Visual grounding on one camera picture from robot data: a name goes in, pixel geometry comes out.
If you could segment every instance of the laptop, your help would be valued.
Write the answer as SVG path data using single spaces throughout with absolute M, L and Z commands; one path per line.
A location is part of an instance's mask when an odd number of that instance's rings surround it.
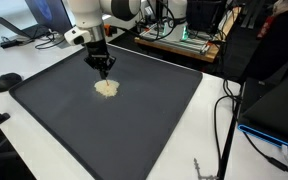
M 13 31 L 14 33 L 30 39 L 37 39 L 49 33 L 48 28 L 38 24 L 20 30 L 18 27 L 14 26 L 12 23 L 2 17 L 0 17 L 0 24 Z
M 238 129 L 278 147 L 288 146 L 288 77 L 240 115 Z
M 243 101 L 239 107 L 239 114 L 245 113 L 247 109 L 252 107 L 257 101 L 270 92 L 276 85 L 259 81 L 253 78 L 247 78 L 242 87 Z
M 65 34 L 72 29 L 62 0 L 25 0 L 37 23 Z

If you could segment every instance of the floor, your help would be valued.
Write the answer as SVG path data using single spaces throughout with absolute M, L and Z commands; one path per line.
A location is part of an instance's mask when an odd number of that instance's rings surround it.
M 223 71 L 225 74 L 229 76 L 239 76 L 243 72 L 252 53 L 259 43 L 259 41 L 256 40 L 256 35 L 265 20 L 265 15 L 266 13 L 263 11 L 256 22 L 255 29 L 253 30 L 241 28 L 239 23 L 233 27 L 232 32 L 229 34 L 228 50 L 224 56 Z M 174 54 L 168 54 L 165 52 L 148 52 L 143 50 L 134 42 L 134 37 L 128 34 L 124 34 L 110 43 L 197 70 L 205 70 L 205 67 L 209 67 L 208 63 L 196 59 L 178 55 L 175 56 Z M 35 178 L 29 172 L 23 161 L 20 158 L 17 158 L 0 164 L 0 180 L 8 179 L 25 180 Z

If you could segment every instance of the desk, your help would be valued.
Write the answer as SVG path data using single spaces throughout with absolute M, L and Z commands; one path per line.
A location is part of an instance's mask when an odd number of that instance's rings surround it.
M 0 16 L 10 21 L 12 24 L 14 24 L 16 27 L 20 29 L 24 29 L 26 27 L 32 26 L 36 24 L 36 20 L 34 16 L 32 15 L 31 11 L 27 7 L 26 3 L 22 0 L 13 0 L 12 4 L 9 6 L 4 6 L 4 4 L 8 3 L 7 0 L 1 0 L 0 1 Z M 72 11 L 70 8 L 68 8 L 67 0 L 63 0 L 65 9 L 67 11 L 67 14 L 69 16 L 69 19 L 71 23 L 75 24 L 75 18 L 73 16 Z M 141 10 L 144 12 L 145 7 L 147 7 L 148 4 L 146 0 L 141 0 Z M 111 24 L 114 26 L 124 27 L 127 29 L 131 29 L 135 26 L 135 22 L 138 21 L 139 15 L 135 16 L 130 21 L 122 21 L 119 20 L 113 16 L 110 15 L 103 15 L 102 19 L 105 24 Z M 113 37 L 106 37 L 106 41 L 112 41 L 113 39 L 117 38 L 118 36 L 122 35 L 124 31 L 118 30 L 117 34 L 115 34 Z M 15 33 L 10 31 L 9 29 L 5 28 L 0 24 L 0 40 L 1 36 L 5 37 L 12 37 Z
M 229 17 L 227 17 L 227 20 L 226 20 L 224 27 L 223 27 L 223 32 L 226 35 L 228 35 L 230 30 L 232 29 L 239 12 L 240 12 L 240 8 L 234 8 L 231 15 Z M 188 50 L 184 50 L 184 49 L 179 49 L 177 47 L 172 47 L 172 46 L 169 46 L 169 45 L 162 43 L 162 42 L 161 43 L 148 42 L 145 40 L 141 40 L 139 38 L 135 38 L 135 42 L 138 44 L 141 44 L 141 45 L 161 49 L 164 51 L 180 54 L 183 56 L 191 57 L 194 59 L 199 59 L 199 60 L 210 62 L 210 63 L 214 62 L 214 60 L 215 60 L 215 58 L 219 52 L 219 48 L 216 47 L 215 45 L 211 45 L 209 50 L 206 52 L 206 54 L 202 55 L 202 54 L 198 53 L 197 51 L 192 52 L 192 51 L 188 51 Z
M 27 79 L 81 48 L 54 47 L 38 51 L 34 49 L 34 43 L 6 50 L 0 49 L 0 75 L 16 72 Z M 216 174 L 217 152 L 212 113 L 215 102 L 224 95 L 222 83 L 222 79 L 204 74 L 200 86 L 148 179 L 197 180 L 194 158 L 200 164 L 202 175 Z M 238 93 L 240 85 L 230 82 L 229 86 L 234 94 Z M 222 150 L 232 118 L 231 102 L 229 99 L 221 101 L 217 110 L 220 117 L 218 133 Z M 11 115 L 0 128 L 37 179 L 93 179 L 48 131 L 11 98 L 8 92 L 0 93 L 0 112 Z
M 250 136 L 253 143 L 264 154 L 274 157 L 280 162 L 288 165 L 285 161 L 281 149 L 264 142 L 258 138 Z M 277 169 L 264 159 L 251 144 L 247 141 L 244 134 L 235 129 L 227 171 L 227 180 L 288 180 L 288 173 Z

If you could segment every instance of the rubber mat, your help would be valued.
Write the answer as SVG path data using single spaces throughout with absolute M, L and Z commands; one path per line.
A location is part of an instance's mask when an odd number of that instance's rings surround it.
M 98 71 L 80 50 L 10 90 L 95 179 L 145 179 L 202 73 L 109 46 L 115 97 L 95 91 Z

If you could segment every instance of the white table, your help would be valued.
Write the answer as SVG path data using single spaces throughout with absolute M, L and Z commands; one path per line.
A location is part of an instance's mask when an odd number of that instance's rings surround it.
M 34 49 L 34 43 L 0 49 L 0 75 L 15 72 L 27 79 L 79 49 L 55 47 L 38 51 Z M 223 80 L 207 74 L 203 76 L 148 179 L 197 180 L 194 158 L 200 164 L 202 175 L 216 175 L 218 163 L 212 114 L 215 102 L 224 95 Z M 240 86 L 232 82 L 229 85 L 237 94 Z M 0 128 L 37 179 L 93 179 L 8 92 L 0 93 L 0 112 L 11 115 Z M 231 118 L 231 100 L 221 101 L 218 106 L 218 133 L 222 150 Z
M 249 137 L 264 154 L 274 157 L 285 165 L 288 165 L 280 148 L 253 136 L 249 135 Z M 267 160 L 251 146 L 244 134 L 238 129 L 235 129 L 225 179 L 288 180 L 288 173 L 279 170 L 267 162 Z

